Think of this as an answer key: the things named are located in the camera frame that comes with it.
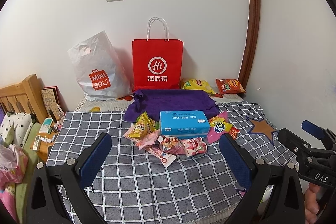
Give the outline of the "person right hand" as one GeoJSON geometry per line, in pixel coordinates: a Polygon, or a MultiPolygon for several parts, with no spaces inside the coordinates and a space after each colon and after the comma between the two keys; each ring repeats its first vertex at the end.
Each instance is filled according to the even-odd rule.
{"type": "Polygon", "coordinates": [[[309,183],[305,192],[305,223],[314,224],[317,220],[319,205],[317,194],[321,188],[315,184],[309,183]]]}

